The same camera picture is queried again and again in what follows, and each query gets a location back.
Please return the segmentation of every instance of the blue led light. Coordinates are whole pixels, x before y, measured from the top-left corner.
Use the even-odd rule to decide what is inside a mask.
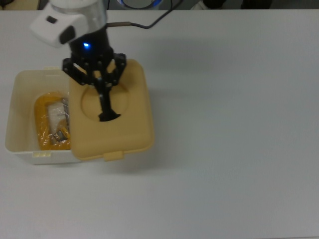
[[[90,47],[91,47],[91,45],[89,43],[86,43],[86,42],[83,43],[83,46],[87,50],[90,49]]]
[[[118,2],[120,2],[121,5],[125,5],[123,0],[118,0]],[[162,0],[156,0],[152,3],[152,7],[157,6],[158,4],[160,4],[162,2]]]
[[[153,2],[153,7],[157,6],[158,4],[160,4],[160,2],[161,2],[161,0],[157,0],[157,1]]]

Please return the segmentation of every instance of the box lid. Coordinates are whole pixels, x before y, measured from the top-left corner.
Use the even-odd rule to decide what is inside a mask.
[[[150,98],[143,69],[137,61],[127,60],[120,83],[111,90],[112,108],[121,114],[114,120],[99,121],[101,106],[94,88],[81,86],[72,79],[69,84],[71,149],[77,158],[103,157],[110,161],[152,146]]]

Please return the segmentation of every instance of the plastic container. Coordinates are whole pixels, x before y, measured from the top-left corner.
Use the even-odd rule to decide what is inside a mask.
[[[41,151],[34,103],[41,95],[57,91],[64,95],[70,92],[71,150]],[[150,148],[154,142],[151,105],[144,72],[138,62],[128,60],[120,84],[112,89],[111,101],[121,116],[99,122],[100,106],[95,89],[78,85],[58,69],[20,72],[11,96],[5,147],[34,165],[75,163],[101,157],[111,161],[123,158],[125,153]]]
[[[69,91],[69,77],[58,69],[22,71],[14,81],[5,147],[31,164],[81,162],[70,150],[41,151],[34,124],[34,103],[47,92]]]

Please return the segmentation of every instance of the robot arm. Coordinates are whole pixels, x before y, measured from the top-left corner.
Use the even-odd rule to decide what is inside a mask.
[[[60,47],[106,23],[101,0],[50,0],[30,29],[40,40]]]
[[[30,26],[36,37],[51,46],[69,44],[71,57],[63,60],[62,70],[77,83],[96,88],[102,109],[100,121],[119,116],[111,108],[110,90],[118,84],[126,66],[126,56],[115,54],[109,45],[106,19],[102,0],[50,0]],[[116,68],[107,72],[112,60]]]

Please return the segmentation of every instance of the table surface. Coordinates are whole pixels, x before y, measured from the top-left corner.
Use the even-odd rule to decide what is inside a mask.
[[[110,11],[148,24],[161,12]],[[4,239],[319,236],[319,11],[176,11],[109,29],[145,69],[156,142],[125,160],[33,166],[4,148],[18,72],[60,66],[0,12],[0,235]]]

